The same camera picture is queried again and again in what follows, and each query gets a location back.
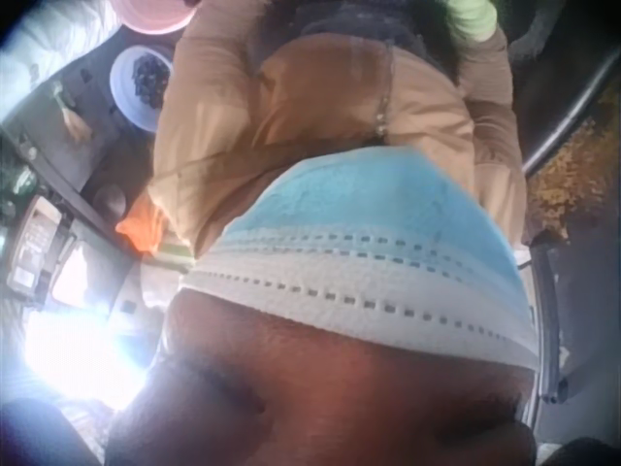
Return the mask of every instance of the orange fabric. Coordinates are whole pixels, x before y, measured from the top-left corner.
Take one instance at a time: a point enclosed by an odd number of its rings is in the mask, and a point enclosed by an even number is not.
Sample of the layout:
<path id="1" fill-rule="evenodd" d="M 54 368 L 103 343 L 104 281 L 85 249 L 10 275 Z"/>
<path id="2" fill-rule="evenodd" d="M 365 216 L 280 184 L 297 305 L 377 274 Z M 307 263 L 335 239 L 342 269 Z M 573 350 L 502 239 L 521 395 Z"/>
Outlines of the orange fabric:
<path id="1" fill-rule="evenodd" d="M 139 252 L 156 252 L 162 242 L 166 217 L 155 206 L 148 193 L 143 192 L 127 217 L 116 226 L 116 232 L 125 235 Z"/>

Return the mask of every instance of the blue face mask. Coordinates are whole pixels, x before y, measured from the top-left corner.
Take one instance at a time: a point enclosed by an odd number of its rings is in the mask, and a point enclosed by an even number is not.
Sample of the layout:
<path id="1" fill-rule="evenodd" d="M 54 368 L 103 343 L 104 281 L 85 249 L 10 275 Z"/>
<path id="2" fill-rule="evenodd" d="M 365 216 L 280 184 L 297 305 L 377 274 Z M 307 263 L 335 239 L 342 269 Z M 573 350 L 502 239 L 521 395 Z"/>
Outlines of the blue face mask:
<path id="1" fill-rule="evenodd" d="M 395 348 L 538 366 L 507 241 L 411 149 L 297 164 L 227 226 L 183 286 Z"/>

